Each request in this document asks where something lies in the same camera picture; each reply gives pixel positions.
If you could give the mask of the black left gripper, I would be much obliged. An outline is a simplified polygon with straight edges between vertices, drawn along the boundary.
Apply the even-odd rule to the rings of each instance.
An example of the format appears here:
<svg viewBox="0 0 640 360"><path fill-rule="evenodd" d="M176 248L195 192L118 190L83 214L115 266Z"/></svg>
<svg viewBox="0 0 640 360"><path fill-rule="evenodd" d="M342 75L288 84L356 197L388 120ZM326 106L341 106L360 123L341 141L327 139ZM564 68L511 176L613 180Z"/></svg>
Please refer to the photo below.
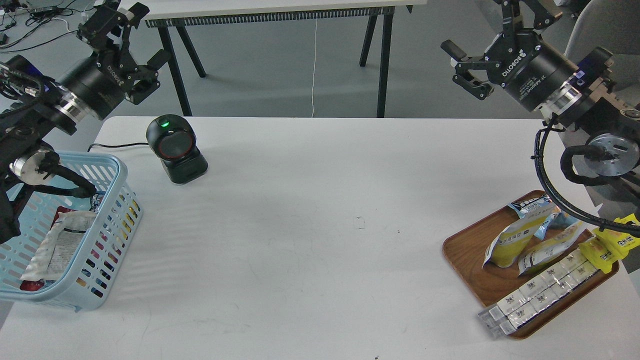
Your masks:
<svg viewBox="0 0 640 360"><path fill-rule="evenodd" d="M118 0L108 0L78 25L77 38L96 53L78 62L57 83L99 120L123 101L139 105L160 87L159 70L172 58L171 52L160 48L146 64L136 64L127 51L131 30L138 28L149 12L141 2L120 7Z"/></svg>

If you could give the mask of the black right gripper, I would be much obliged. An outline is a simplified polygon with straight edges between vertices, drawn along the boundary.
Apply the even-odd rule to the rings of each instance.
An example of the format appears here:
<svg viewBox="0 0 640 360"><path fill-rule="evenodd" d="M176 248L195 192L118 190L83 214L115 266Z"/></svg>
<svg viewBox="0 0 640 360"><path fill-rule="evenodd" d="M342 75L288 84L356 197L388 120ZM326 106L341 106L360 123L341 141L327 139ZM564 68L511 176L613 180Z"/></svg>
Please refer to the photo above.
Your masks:
<svg viewBox="0 0 640 360"><path fill-rule="evenodd" d="M554 0L494 0L496 37L483 55L467 56L451 39L440 48L450 56L453 82L478 100L498 85L526 111L564 113L583 99L573 82L578 66L545 43L542 34L562 17Z"/></svg>

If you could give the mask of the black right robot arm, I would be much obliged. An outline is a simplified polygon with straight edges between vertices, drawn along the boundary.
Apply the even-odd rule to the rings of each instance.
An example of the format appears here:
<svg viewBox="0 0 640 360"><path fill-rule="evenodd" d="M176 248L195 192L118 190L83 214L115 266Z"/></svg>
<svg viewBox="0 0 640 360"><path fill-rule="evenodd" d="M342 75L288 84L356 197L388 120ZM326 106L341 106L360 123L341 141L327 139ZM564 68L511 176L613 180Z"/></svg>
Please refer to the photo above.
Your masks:
<svg viewBox="0 0 640 360"><path fill-rule="evenodd" d="M612 221L575 207L553 186L544 164L551 132L582 130L582 145L567 146L560 157L563 176L586 187L612 186L639 198L639 111L611 90L610 51L596 47L574 63L545 43L541 30L562 18L552 0L527 0L534 14L532 27L522 20L519 0L499 0L502 29L482 55L468 56L450 39L441 48L451 57L453 82L478 100L500 86L524 109L540 111L544 128L535 135L535 173L552 202L572 217L599 230L638 237L639 226L628 219Z"/></svg>

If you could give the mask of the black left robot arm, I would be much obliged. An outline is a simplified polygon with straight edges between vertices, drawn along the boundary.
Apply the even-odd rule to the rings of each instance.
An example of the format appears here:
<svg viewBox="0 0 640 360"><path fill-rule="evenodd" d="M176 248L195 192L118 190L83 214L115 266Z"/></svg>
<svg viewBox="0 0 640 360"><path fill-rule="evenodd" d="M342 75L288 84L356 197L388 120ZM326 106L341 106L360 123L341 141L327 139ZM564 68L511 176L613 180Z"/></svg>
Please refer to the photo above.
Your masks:
<svg viewBox="0 0 640 360"><path fill-rule="evenodd" d="M158 50L146 64L130 52L130 33L150 9L121 7L108 0L78 26L77 38L92 48L64 78L55 80L22 55L1 64L1 94L13 100L1 114L1 242L21 234L19 217L35 192L91 198L96 187L63 166L44 141L53 129L72 135L85 117L104 120L123 101L138 105L160 83L158 71L170 59Z"/></svg>

